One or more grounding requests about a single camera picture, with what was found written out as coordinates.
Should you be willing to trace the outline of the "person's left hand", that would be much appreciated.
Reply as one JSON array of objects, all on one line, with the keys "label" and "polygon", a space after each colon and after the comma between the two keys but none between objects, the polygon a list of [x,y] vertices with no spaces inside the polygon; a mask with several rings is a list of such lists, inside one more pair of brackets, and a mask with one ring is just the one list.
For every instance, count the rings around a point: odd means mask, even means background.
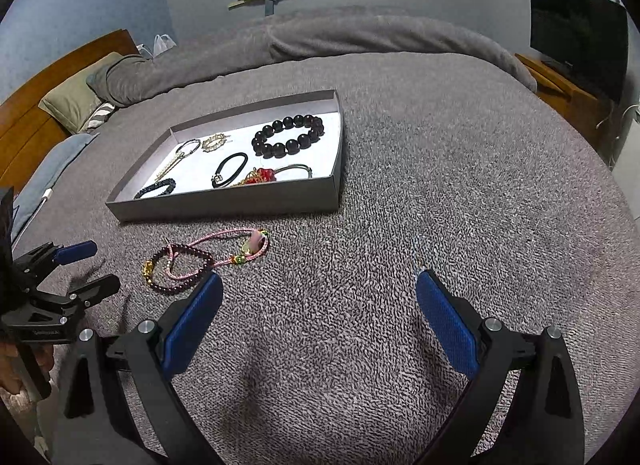
[{"label": "person's left hand", "polygon": [[[10,395],[21,393],[23,381],[14,370],[13,363],[20,355],[15,345],[0,341],[0,383]],[[42,373],[49,373],[54,367],[52,345],[43,345],[35,349],[36,361]]]}]

